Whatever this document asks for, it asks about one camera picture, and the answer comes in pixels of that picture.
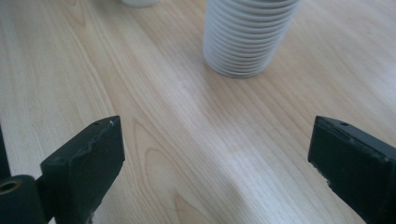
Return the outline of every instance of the wooden table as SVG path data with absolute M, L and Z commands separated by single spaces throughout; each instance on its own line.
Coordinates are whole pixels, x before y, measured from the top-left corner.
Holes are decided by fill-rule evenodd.
M 363 223 L 307 162 L 316 115 L 396 146 L 396 2 L 304 0 L 270 66 L 221 76 L 205 1 L 0 1 L 14 175 L 120 115 L 126 162 L 94 223 Z

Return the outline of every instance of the screw hole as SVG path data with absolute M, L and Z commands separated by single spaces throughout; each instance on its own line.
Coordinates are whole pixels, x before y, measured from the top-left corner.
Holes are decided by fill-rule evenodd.
M 8 181 L 0 186 L 0 195 L 2 194 L 7 194 L 13 191 L 14 189 L 17 189 L 20 186 L 21 183 L 17 181 Z

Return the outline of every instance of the black plastic part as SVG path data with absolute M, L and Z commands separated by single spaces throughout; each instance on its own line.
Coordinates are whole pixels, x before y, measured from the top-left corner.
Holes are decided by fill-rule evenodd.
M 343 121 L 317 117 L 308 160 L 367 223 L 396 223 L 396 148 Z
M 3 133 L 0 126 L 0 180 L 11 176 L 7 160 L 6 147 L 4 145 Z
M 46 158 L 41 170 L 56 222 L 89 222 L 124 160 L 118 116 L 96 121 Z
M 0 223 L 47 223 L 31 176 L 16 175 L 0 181 Z

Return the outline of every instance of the stack of white bowls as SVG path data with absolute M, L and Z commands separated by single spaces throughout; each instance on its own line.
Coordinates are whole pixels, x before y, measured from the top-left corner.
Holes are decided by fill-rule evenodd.
M 204 55 L 227 77 L 261 73 L 283 39 L 300 0 L 207 0 Z

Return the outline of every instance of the white object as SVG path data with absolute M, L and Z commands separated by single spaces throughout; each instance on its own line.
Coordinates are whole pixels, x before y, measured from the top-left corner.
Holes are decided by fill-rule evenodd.
M 301 0 L 207 0 L 204 57 L 227 77 L 265 69 Z
M 130 7 L 151 7 L 158 3 L 159 0 L 121 0 Z

